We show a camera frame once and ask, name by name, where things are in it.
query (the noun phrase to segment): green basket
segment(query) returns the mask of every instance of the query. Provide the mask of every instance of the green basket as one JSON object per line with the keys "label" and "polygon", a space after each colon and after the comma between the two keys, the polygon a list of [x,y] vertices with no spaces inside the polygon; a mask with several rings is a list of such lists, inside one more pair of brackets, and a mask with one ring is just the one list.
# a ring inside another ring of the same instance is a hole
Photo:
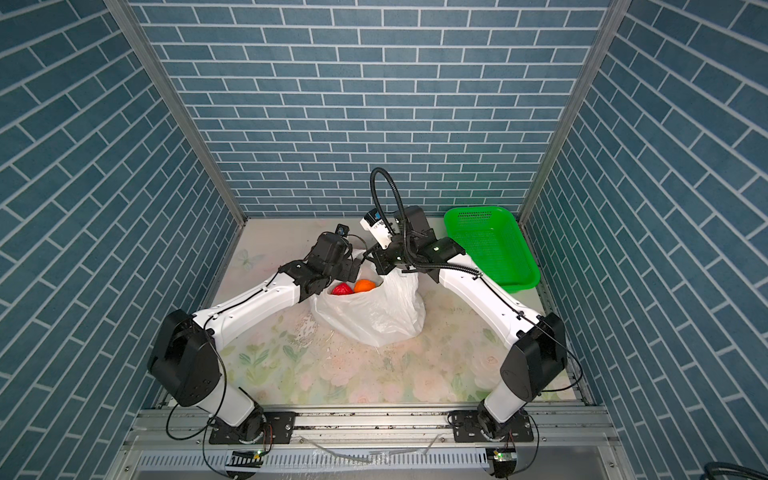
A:
{"label": "green basket", "polygon": [[538,285],[541,273],[509,210],[452,208],[443,220],[449,237],[464,247],[482,271],[508,293]]}

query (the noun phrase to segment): red ball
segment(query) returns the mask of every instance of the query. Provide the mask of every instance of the red ball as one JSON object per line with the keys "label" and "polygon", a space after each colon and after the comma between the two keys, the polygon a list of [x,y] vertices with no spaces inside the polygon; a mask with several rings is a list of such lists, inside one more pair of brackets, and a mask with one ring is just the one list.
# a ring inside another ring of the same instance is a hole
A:
{"label": "red ball", "polygon": [[331,292],[331,295],[351,295],[352,293],[354,292],[349,285],[346,283],[340,283],[336,285],[336,287]]}

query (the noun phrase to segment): metal mounting plate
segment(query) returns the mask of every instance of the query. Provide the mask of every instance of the metal mounting plate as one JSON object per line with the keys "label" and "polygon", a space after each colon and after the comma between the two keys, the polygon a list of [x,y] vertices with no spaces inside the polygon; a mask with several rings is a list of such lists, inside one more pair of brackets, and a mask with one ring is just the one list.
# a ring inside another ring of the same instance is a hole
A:
{"label": "metal mounting plate", "polygon": [[[265,412],[264,417],[266,417],[267,425],[272,426],[272,443],[276,445],[290,443],[290,437],[293,434],[293,423],[296,421],[296,413]],[[233,427],[216,419],[209,442],[211,445],[246,445],[237,440],[234,431]]]}
{"label": "metal mounting plate", "polygon": [[[449,413],[449,421],[453,427],[453,441],[456,443],[476,443],[493,441],[482,432],[478,423],[476,410],[454,410]],[[519,412],[511,419],[512,439],[515,442],[533,442],[531,419]]]}

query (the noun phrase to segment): brick wall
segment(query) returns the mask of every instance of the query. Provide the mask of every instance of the brick wall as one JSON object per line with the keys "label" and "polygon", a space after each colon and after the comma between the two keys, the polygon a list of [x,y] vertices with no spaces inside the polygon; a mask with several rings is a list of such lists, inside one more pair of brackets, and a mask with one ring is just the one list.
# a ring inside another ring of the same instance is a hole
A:
{"label": "brick wall", "polygon": [[0,12],[0,478],[90,478],[234,225],[100,0]]}
{"label": "brick wall", "polygon": [[768,468],[768,4],[634,0],[529,233],[638,478]]}
{"label": "brick wall", "polygon": [[608,0],[258,3],[132,5],[250,216],[358,217],[516,212]]}

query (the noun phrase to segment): orange fruit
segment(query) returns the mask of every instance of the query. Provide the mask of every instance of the orange fruit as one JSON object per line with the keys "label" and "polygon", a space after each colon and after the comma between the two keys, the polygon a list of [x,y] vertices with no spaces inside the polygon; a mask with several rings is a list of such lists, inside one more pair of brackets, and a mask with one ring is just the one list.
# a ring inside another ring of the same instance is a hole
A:
{"label": "orange fruit", "polygon": [[355,293],[368,292],[376,288],[376,284],[370,280],[364,278],[357,280],[355,283]]}

